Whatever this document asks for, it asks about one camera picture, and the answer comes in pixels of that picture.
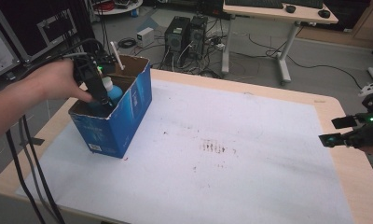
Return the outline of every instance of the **computer mouse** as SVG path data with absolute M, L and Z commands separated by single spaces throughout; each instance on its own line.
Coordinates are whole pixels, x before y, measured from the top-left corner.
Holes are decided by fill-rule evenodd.
M 297 8 L 295 6 L 288 5 L 285 7 L 285 11 L 288 13 L 294 13 Z
M 322 18 L 328 19 L 331 16 L 331 12 L 326 9 L 321 9 L 318 11 L 318 15 Z

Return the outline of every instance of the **blue cardboard box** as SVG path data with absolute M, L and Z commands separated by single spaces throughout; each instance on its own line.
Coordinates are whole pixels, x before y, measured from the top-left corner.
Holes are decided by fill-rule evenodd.
M 117 65 L 110 77 L 124 94 L 108 117 L 95 117 L 82 101 L 68 111 L 90 151 L 117 158 L 125 155 L 152 101 L 149 60 L 122 55 L 120 60 L 125 69 Z

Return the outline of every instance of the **tiled floor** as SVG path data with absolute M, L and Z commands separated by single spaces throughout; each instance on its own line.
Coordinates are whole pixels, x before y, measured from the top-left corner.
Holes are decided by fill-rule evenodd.
M 155 21 L 158 13 L 161 21 Z M 106 24 L 108 39 L 119 41 L 122 38 L 135 37 L 136 32 L 146 26 L 156 29 L 155 35 L 163 36 L 165 28 L 160 26 L 160 24 L 169 22 L 172 18 L 172 15 L 167 15 L 166 17 L 166 13 L 162 13 L 158 9 L 142 7 L 140 8 L 140 16 L 138 18 L 132 18 L 129 14 L 121 14 L 107 16 L 102 18 L 102 20 Z M 214 24 L 214 19 L 209 19 L 209 24 Z M 224 29 L 226 29 L 226 24 L 227 21 L 223 21 Z M 93 27 L 97 39 L 102 40 L 103 32 L 101 24 L 95 22 Z M 218 34 L 220 31 L 218 22 L 211 31 L 211 34 Z M 284 41 L 284 38 L 281 37 L 262 34 L 251 34 L 250 38 L 257 43 L 269 43 L 273 48 L 279 47 Z M 267 50 L 267 48 L 259 47 L 250 42 L 248 35 L 237 35 L 236 40 L 232 48 L 235 51 L 246 49 L 243 53 L 248 53 L 250 56 L 264 55 Z M 159 63 L 165 53 L 162 44 L 163 39 L 158 39 L 150 46 L 152 48 L 140 51 L 138 55 L 150 59 L 152 64 Z M 120 51 L 124 54 L 134 53 L 131 49 L 120 49 Z M 373 55 L 370 51 L 371 49 L 360 49 L 297 39 L 290 50 L 290 58 L 287 59 L 292 78 L 291 83 L 285 86 L 280 85 L 279 69 L 274 60 L 270 58 L 252 58 L 234 52 L 230 54 L 230 71 L 225 76 L 225 79 L 291 91 L 304 91 L 333 96 L 340 101 L 346 114 L 355 114 L 365 112 L 365 108 L 361 105 L 362 99 L 357 96 L 359 89 L 350 75 L 355 77 L 361 86 L 372 82 L 366 71 L 368 67 L 373 67 Z M 304 68 L 293 63 L 291 59 L 305 66 L 329 66 Z M 218 74 L 220 73 L 220 60 L 220 51 L 215 51 L 211 54 L 210 68 Z M 6 84 L 7 82 L 0 77 L 0 90 Z M 36 134 L 45 125 L 63 102 L 64 100 L 47 101 L 27 113 L 32 135 Z M 7 141 L 3 137 L 0 139 L 0 172 L 11 161 Z M 70 213 L 64 213 L 64 216 L 67 223 L 100 223 L 100 220 L 80 217 Z M 54 223 L 49 217 L 47 221 L 48 223 Z M 37 223 L 37 219 L 30 204 L 13 201 L 0 196 L 0 223 Z

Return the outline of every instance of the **wooden table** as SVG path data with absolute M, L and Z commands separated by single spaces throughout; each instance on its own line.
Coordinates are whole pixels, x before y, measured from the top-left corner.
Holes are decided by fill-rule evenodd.
M 331 123 L 331 119 L 343 117 L 345 115 L 338 100 L 332 97 L 296 91 L 285 91 L 207 77 L 187 76 L 155 69 L 151 70 L 151 75 L 153 79 L 158 80 L 167 80 L 208 89 L 249 92 L 253 95 L 312 105 L 317 111 L 324 133 L 336 132 Z M 64 126 L 70 122 L 71 119 L 67 111 L 74 101 L 74 99 L 68 100 L 37 134 L 36 137 L 45 139 L 42 146 L 36 147 L 38 157 L 41 157 L 46 148 L 52 143 L 53 139 L 55 139 L 63 130 Z M 330 154 L 335 164 L 336 172 L 347 203 L 350 206 L 354 222 L 373 223 L 373 170 L 366 155 L 359 150 L 346 147 L 331 148 Z M 21 153 L 19 157 L 22 171 L 24 175 L 28 175 L 30 173 L 30 168 L 24 153 Z M 15 193 L 19 186 L 20 183 L 14 164 L 11 163 L 0 174 L 0 194 L 14 199 L 26 200 L 26 198 Z
M 282 52 L 277 53 L 277 61 L 279 63 L 282 72 L 282 84 L 291 82 L 291 77 L 289 76 L 288 67 L 286 65 L 285 59 L 288 51 L 294 42 L 297 31 L 300 28 L 300 24 L 304 22 L 315 22 L 315 23 L 337 23 L 338 19 L 331 13 L 328 19 L 322 18 L 318 15 L 320 9 L 312 7 L 300 7 L 296 6 L 297 9 L 294 13 L 288 13 L 285 11 L 285 4 L 283 9 L 278 8 L 263 8 L 263 7 L 236 7 L 227 6 L 224 3 L 223 9 L 225 12 L 231 14 L 230 23 L 228 27 L 228 37 L 227 44 L 225 45 L 222 54 L 222 73 L 227 74 L 229 72 L 229 50 L 232 37 L 232 27 L 237 15 L 248 16 L 257 19 L 267 19 L 273 21 L 285 21 L 292 22 L 294 25 L 288 34 L 288 38 Z

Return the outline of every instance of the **keyboard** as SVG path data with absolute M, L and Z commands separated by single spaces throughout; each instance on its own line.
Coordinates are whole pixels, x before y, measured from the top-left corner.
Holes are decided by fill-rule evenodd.
M 281 0 L 225 0 L 225 5 L 237 7 L 283 8 Z
M 314 7 L 323 8 L 323 0 L 281 0 L 283 3 L 301 6 L 301 7 Z

